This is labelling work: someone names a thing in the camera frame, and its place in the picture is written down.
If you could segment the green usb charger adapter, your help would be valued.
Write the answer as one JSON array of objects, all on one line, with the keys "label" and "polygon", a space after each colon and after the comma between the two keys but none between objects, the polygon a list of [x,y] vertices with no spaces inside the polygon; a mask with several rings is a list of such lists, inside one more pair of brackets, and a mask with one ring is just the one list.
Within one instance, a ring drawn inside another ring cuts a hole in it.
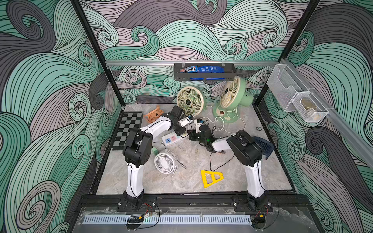
[{"label": "green usb charger adapter", "polygon": [[153,152],[153,154],[155,155],[155,156],[157,156],[158,155],[158,149],[156,148],[156,147],[152,147],[152,149],[151,149],[151,151]]}]

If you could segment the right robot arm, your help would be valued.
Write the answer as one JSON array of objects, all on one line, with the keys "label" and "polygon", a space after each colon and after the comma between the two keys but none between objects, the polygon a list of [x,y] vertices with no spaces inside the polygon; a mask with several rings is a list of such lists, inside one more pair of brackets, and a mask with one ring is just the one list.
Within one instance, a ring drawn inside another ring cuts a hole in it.
[{"label": "right robot arm", "polygon": [[238,161],[244,166],[247,180],[248,204],[253,208],[264,202],[265,189],[261,182],[261,160],[263,151],[254,138],[245,130],[235,134],[215,137],[208,125],[201,125],[199,131],[188,130],[189,140],[197,141],[211,154],[225,153],[231,150]]}]

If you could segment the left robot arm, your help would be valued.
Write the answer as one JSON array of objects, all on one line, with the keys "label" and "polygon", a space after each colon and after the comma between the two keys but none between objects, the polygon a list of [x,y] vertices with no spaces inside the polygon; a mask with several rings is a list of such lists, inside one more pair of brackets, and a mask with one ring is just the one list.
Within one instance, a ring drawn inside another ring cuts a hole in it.
[{"label": "left robot arm", "polygon": [[127,187],[123,195],[125,201],[134,208],[142,206],[144,165],[150,159],[153,139],[168,130],[174,130],[178,136],[185,133],[186,123],[182,122],[182,116],[183,110],[174,106],[170,112],[162,114],[155,122],[129,130],[122,151],[128,169]]}]

